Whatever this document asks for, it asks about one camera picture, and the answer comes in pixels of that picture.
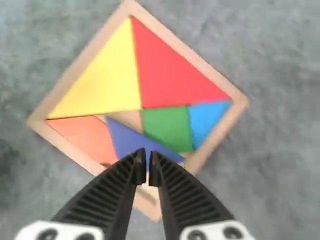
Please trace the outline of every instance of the tangram puzzle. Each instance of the tangram puzzle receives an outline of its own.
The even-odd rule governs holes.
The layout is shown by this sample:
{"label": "tangram puzzle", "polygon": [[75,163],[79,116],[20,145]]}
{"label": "tangram puzzle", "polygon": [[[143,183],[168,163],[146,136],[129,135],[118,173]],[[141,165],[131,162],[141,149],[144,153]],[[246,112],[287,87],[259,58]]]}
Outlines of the tangram puzzle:
{"label": "tangram puzzle", "polygon": [[[27,123],[93,175],[140,147],[196,174],[247,105],[241,91],[126,0]],[[156,188],[138,187],[133,205],[161,217]]]}

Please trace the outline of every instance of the green square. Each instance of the green square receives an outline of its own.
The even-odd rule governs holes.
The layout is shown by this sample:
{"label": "green square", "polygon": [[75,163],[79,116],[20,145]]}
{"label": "green square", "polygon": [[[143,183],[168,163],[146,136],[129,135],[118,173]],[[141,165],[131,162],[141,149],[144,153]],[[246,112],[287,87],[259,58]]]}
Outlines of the green square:
{"label": "green square", "polygon": [[145,108],[142,116],[146,136],[177,152],[193,151],[187,106]]}

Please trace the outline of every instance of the light blue triangle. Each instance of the light blue triangle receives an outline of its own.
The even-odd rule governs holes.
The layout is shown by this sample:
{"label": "light blue triangle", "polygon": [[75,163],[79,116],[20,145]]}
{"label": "light blue triangle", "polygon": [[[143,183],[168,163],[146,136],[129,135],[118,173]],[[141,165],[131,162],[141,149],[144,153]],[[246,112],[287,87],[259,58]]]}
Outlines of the light blue triangle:
{"label": "light blue triangle", "polygon": [[195,149],[200,147],[207,135],[219,123],[230,104],[230,101],[216,101],[188,107],[192,142]]}

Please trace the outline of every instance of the wooden frame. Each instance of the wooden frame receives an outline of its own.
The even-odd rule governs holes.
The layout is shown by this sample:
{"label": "wooden frame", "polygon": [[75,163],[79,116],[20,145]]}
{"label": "wooden frame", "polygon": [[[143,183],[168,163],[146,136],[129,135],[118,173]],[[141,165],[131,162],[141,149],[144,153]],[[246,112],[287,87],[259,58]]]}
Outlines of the wooden frame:
{"label": "wooden frame", "polygon": [[[134,0],[125,0],[118,7],[115,13],[97,32],[96,36],[90,41],[78,58],[64,72],[52,91],[30,115],[27,120],[27,124],[40,136],[49,141],[52,145],[61,150],[94,176],[100,174],[105,169],[104,166],[92,160],[89,156],[64,139],[57,131],[51,128],[46,123],[46,117],[56,104],[58,104],[72,84],[78,79],[83,69],[85,69],[92,58],[95,57],[109,37],[129,16],[134,16],[141,21],[147,28],[188,60],[209,80],[216,84],[222,91],[228,94],[232,100],[232,105],[224,114],[218,125],[211,131],[200,148],[190,154],[184,162],[184,168],[195,175],[205,164],[206,159],[226,136],[231,127],[236,123],[244,109],[248,106],[248,99],[224,76],[205,62],[192,49],[186,46],[170,30],[162,25]],[[148,194],[148,191],[149,190],[146,190],[145,186],[138,187],[133,206],[142,211],[150,219],[157,221],[162,215],[160,201],[155,198],[153,199],[152,194]]]}

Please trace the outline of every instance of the gray carpet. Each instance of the gray carpet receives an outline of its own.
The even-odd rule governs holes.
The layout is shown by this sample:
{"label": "gray carpet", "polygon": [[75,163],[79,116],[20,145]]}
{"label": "gray carpet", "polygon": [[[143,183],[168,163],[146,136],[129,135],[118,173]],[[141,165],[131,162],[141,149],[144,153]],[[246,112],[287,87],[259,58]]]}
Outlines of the gray carpet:
{"label": "gray carpet", "polygon": [[[259,240],[319,239],[320,1],[139,2],[250,98],[198,179]],[[0,0],[1,240],[92,179],[24,121],[118,4]],[[150,235],[133,210],[127,239]]]}

